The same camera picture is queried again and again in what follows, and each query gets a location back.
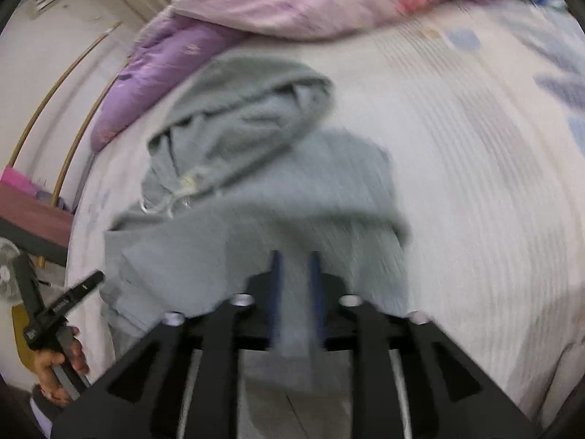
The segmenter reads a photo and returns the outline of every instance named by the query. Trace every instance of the finger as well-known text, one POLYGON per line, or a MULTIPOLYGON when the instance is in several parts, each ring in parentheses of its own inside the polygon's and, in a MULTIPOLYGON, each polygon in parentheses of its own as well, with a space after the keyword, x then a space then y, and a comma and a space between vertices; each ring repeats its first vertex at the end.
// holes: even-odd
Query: finger
POLYGON ((41 388, 47 393, 54 394, 61 387, 51 366, 60 365, 64 361, 65 356, 62 353, 54 353, 49 350, 42 350, 35 355, 34 370, 39 377, 41 388))
POLYGON ((65 388, 61 386, 51 393, 51 398, 49 401, 63 408, 64 406, 71 403, 71 397, 69 394, 67 394, 65 388))
POLYGON ((79 340, 74 340, 71 344, 71 353, 73 356, 80 356, 83 354, 83 347, 81 346, 79 340))
POLYGON ((34 368, 45 369, 52 365, 60 365, 65 361, 65 356, 62 353, 57 353, 52 350, 40 350, 34 353, 34 368))
POLYGON ((83 353, 81 353, 80 356, 76 356, 71 361, 71 366, 73 367, 73 369, 75 371, 80 372, 84 375, 86 375, 87 372, 89 371, 89 367, 87 366, 86 356, 83 353))

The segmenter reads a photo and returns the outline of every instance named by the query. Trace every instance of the human hand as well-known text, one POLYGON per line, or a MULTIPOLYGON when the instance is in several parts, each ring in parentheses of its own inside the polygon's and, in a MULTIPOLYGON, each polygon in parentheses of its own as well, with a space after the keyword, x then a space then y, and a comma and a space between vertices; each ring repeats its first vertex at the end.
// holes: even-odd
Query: human hand
MULTIPOLYGON (((79 335, 79 329, 72 327, 73 335, 79 335)), ((83 353, 83 346, 79 340, 74 340, 71 344, 71 353, 73 357, 69 360, 75 371, 81 375, 90 372, 87 366, 86 356, 83 353)), ((39 377, 40 390, 43 396, 57 406, 64 407, 71 402, 71 397, 65 391, 65 388, 55 377, 51 369, 54 365, 62 365, 65 362, 65 355, 52 350, 38 350, 34 352, 34 371, 39 377)))

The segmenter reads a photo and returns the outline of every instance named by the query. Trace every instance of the purple pillow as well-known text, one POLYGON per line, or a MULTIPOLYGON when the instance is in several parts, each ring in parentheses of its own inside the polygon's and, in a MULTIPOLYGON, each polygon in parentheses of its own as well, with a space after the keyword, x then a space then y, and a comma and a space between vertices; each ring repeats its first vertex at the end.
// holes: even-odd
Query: purple pillow
POLYGON ((91 133, 91 148, 102 150, 188 75, 246 36, 180 15, 165 20, 135 48, 105 96, 91 133))

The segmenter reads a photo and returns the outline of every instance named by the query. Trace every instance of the white bed sheet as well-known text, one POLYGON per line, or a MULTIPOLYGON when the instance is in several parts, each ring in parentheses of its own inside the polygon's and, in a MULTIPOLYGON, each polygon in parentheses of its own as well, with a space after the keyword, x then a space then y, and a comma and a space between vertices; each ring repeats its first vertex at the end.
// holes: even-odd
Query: white bed sheet
MULTIPOLYGON (((296 58, 332 78, 335 108, 324 125, 391 154, 411 226, 411 309, 431 314, 534 417, 563 351, 584 330, 585 159, 574 106, 535 83, 539 74, 564 72, 514 35, 513 23, 528 29, 528 40, 558 32, 519 3, 453 3, 337 42, 257 38, 245 49, 296 58)), ((570 36, 564 41, 584 44, 582 33, 570 36)), ((97 158, 75 217, 69 285, 101 268, 103 231, 139 199, 147 139, 188 85, 97 158)), ((100 309, 94 294, 70 316, 92 378, 113 361, 100 309)), ((565 381, 555 394, 566 397, 569 387, 565 381)))

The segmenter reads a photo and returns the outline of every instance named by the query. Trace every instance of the metal rod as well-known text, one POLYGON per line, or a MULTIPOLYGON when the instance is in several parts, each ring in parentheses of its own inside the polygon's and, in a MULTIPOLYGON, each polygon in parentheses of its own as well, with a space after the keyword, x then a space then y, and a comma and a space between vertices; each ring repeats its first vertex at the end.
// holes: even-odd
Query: metal rod
MULTIPOLYGON (((63 183, 65 182, 65 176, 67 175, 67 171, 69 170, 69 166, 71 165, 71 162, 73 161, 73 157, 75 156, 75 152, 77 151, 77 147, 79 147, 81 139, 83 138, 84 134, 86 133, 87 127, 89 127, 92 118, 94 118, 94 115, 98 111, 100 104, 102 103, 103 99, 105 98, 105 96, 107 95, 109 90, 112 88, 113 83, 116 81, 117 77, 118 77, 118 73, 116 73, 114 75, 114 77, 112 78, 112 80, 110 82, 108 82, 107 86, 103 89, 102 93, 99 95, 97 100, 92 105, 90 111, 88 112, 88 114, 86 116, 86 119, 83 121, 83 124, 81 124, 81 127, 77 131, 77 135, 75 136, 75 139, 73 140, 73 143, 71 144, 71 147, 69 147, 69 151, 67 152, 67 156, 65 157, 65 161, 63 162, 63 166, 61 167, 61 171, 59 172, 57 182, 55 183, 55 189, 53 190, 53 196, 51 198, 51 206, 57 206, 57 203, 59 202, 59 195, 61 194, 61 188, 63 187, 63 183)), ((42 256, 39 257, 38 264, 39 264, 39 267, 43 268, 45 266, 45 258, 42 256)))
POLYGON ((24 142, 26 141, 26 137, 29 136, 30 131, 33 128, 33 125, 35 124, 35 122, 37 121, 37 119, 40 116, 40 113, 43 111, 43 109, 45 108, 45 106, 49 103, 49 100, 51 99, 51 97, 53 97, 53 95, 55 94, 55 92, 57 92, 57 89, 59 89, 59 86, 61 86, 61 84, 63 83, 63 81, 65 81, 65 79, 68 77, 69 74, 71 74, 71 72, 79 65, 79 63, 81 61, 83 61, 86 56, 93 51, 93 49, 99 45, 104 39, 106 39, 110 33, 112 33, 115 29, 117 29, 118 27, 120 27, 122 25, 122 21, 118 21, 114 26, 112 26, 109 30, 107 30, 106 32, 102 33, 90 46, 89 48, 87 48, 72 64, 71 66, 69 66, 67 68, 67 70, 61 75, 60 78, 58 78, 57 82, 53 85, 53 87, 51 87, 51 90, 49 90, 49 92, 47 93, 47 95, 45 96, 45 98, 43 99, 43 102, 40 103, 39 107, 37 107, 36 111, 34 111, 33 116, 31 117, 30 121, 28 122, 28 124, 26 125, 26 127, 24 128, 24 132, 22 133, 22 135, 20 136, 20 139, 18 140, 18 143, 16 144, 16 147, 14 148, 14 151, 12 152, 12 155, 10 157, 10 160, 8 161, 8 166, 9 167, 13 167, 14 164, 16 163, 16 158, 18 157, 18 154, 20 153, 20 150, 22 149, 22 146, 24 145, 24 142))

